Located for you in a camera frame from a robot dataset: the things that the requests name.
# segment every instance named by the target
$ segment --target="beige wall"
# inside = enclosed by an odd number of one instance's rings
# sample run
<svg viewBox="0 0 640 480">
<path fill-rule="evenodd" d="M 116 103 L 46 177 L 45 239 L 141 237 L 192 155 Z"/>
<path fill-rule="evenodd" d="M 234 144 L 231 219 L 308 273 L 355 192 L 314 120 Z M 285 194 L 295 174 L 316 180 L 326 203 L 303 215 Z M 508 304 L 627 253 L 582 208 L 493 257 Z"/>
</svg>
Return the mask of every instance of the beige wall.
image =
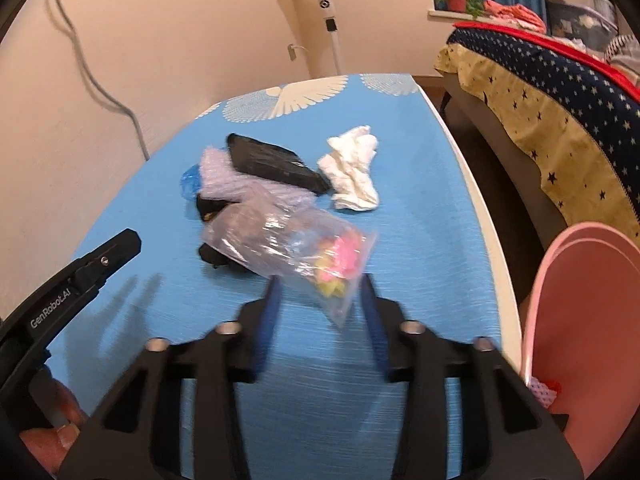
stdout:
<svg viewBox="0 0 640 480">
<path fill-rule="evenodd" d="M 50 1 L 28 0 L 0 43 L 0 316 L 69 261 L 143 163 L 129 119 L 85 88 Z M 308 78 L 276 0 L 63 3 L 151 152 L 215 102 Z"/>
<path fill-rule="evenodd" d="M 317 0 L 292 0 L 312 76 L 334 73 L 331 44 Z M 345 71 L 438 76 L 433 62 L 451 21 L 428 16 L 433 0 L 334 0 Z"/>
</svg>

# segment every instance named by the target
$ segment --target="human hand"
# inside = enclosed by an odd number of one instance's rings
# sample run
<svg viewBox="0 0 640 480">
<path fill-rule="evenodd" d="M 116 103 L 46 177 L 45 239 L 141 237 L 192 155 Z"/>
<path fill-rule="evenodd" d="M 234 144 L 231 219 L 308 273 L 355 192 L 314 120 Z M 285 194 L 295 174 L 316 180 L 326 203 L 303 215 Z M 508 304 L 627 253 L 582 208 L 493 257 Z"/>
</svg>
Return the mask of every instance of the human hand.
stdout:
<svg viewBox="0 0 640 480">
<path fill-rule="evenodd" d="M 35 428 L 23 431 L 20 438 L 40 465 L 50 474 L 57 474 L 66 453 L 78 438 L 80 428 L 87 420 L 76 396 L 62 383 L 56 385 L 56 407 L 66 416 L 69 424 L 60 428 Z"/>
</svg>

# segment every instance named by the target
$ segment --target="blue tablecloth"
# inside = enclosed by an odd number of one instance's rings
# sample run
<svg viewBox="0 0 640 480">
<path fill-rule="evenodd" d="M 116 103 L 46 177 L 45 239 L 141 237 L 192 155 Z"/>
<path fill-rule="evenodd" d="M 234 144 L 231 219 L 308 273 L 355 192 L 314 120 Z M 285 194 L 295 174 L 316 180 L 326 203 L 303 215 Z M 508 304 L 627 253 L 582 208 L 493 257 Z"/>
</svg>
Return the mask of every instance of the blue tablecloth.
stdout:
<svg viewBox="0 0 640 480">
<path fill-rule="evenodd" d="M 127 227 L 140 234 L 142 253 L 50 346 L 53 373 L 86 410 L 94 409 L 146 339 L 198 338 L 232 319 L 240 304 L 264 288 L 264 279 L 214 270 L 196 253 L 202 224 L 194 204 L 181 198 L 179 182 L 202 150 L 222 148 L 226 135 L 236 132 L 290 148 L 315 167 L 329 150 L 329 136 L 360 124 L 369 124 L 380 142 L 371 175 L 381 205 L 373 212 L 336 214 L 378 232 L 367 272 L 379 292 L 442 336 L 500 341 L 478 219 L 454 153 L 419 88 L 399 75 L 303 82 L 213 107 L 153 155 L 98 218 L 78 254 Z M 328 208 L 330 200 L 322 197 L 318 204 Z M 192 391 L 187 387 L 187 398 Z M 460 421 L 455 386 L 450 393 L 453 475 L 460 467 Z M 258 384 L 239 387 L 252 475 L 388 479 L 403 396 L 403 385 L 383 383 L 375 370 L 357 304 L 338 332 L 319 308 L 289 291 L 266 373 Z M 187 454 L 187 416 L 183 430 Z"/>
</svg>

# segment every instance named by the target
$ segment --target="plastic bag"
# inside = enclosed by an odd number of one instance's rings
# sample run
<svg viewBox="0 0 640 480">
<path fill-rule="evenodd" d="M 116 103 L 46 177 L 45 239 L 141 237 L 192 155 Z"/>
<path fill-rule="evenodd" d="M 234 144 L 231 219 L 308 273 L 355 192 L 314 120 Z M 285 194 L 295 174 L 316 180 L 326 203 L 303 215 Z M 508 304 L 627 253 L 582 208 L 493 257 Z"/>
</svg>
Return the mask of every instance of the plastic bag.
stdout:
<svg viewBox="0 0 640 480">
<path fill-rule="evenodd" d="M 261 186 L 251 192 L 206 225 L 204 242 L 256 274 L 281 276 L 343 327 L 376 236 L 322 209 L 279 204 Z"/>
<path fill-rule="evenodd" d="M 180 194 L 186 200 L 194 200 L 201 187 L 200 165 L 196 164 L 191 166 L 180 177 Z"/>
</svg>

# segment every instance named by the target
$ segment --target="white feather pattern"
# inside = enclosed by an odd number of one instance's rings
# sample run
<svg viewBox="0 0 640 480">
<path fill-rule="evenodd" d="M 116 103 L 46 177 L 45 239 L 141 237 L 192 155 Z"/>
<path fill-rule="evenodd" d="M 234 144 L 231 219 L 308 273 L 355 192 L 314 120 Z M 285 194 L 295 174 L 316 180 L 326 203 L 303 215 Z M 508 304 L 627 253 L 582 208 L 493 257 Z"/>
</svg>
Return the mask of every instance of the white feather pattern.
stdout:
<svg viewBox="0 0 640 480">
<path fill-rule="evenodd" d="M 409 95 L 418 91 L 414 78 L 408 74 L 360 74 L 367 88 L 388 95 Z"/>
<path fill-rule="evenodd" d="M 229 99 L 222 113 L 228 121 L 248 123 L 289 115 L 338 95 L 348 76 L 312 79 Z"/>
<path fill-rule="evenodd" d="M 216 108 L 218 108 L 222 103 L 216 103 L 214 104 L 211 108 L 207 108 L 206 110 L 203 111 L 203 113 L 201 113 L 199 116 L 197 116 L 196 118 L 199 119 L 201 117 L 204 117 L 207 114 L 210 114 L 213 110 L 215 110 Z"/>
</svg>

